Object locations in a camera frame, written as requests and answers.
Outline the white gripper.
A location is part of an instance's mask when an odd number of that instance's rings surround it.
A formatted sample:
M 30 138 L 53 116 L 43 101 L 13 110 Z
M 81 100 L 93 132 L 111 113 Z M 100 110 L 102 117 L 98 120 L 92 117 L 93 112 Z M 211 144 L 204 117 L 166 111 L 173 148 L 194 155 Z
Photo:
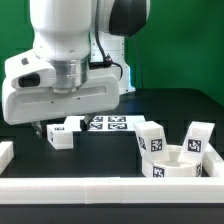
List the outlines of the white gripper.
M 5 61 L 4 120 L 10 125 L 32 122 L 41 138 L 39 121 L 86 114 L 80 129 L 88 131 L 94 113 L 118 106 L 119 79 L 118 68 L 93 69 L 86 57 L 53 60 L 28 50 Z

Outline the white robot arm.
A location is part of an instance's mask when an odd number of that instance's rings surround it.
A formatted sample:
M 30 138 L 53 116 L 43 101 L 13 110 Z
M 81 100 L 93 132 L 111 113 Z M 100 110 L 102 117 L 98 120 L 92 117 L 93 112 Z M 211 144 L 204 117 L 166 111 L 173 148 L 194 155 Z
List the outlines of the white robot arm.
M 100 33 L 130 37 L 147 23 L 150 0 L 30 0 L 33 48 L 5 61 L 2 111 L 10 125 L 82 115 L 119 105 L 123 68 L 91 60 Z

